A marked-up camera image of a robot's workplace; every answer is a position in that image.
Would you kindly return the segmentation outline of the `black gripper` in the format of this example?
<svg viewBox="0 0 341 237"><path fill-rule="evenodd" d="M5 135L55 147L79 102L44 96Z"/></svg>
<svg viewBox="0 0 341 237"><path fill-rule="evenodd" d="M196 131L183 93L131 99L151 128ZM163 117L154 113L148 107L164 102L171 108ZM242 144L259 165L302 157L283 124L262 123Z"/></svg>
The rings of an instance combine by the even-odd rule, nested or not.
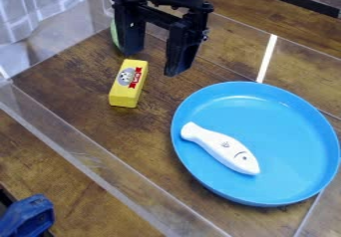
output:
<svg viewBox="0 0 341 237"><path fill-rule="evenodd" d="M200 42L207 39L207 14L212 5L204 0L115 0L116 46L125 56L144 48L146 22L170 29L167 39L167 62L164 75L174 77L184 72L192 63ZM182 18L148 7L170 6L186 8Z"/></svg>

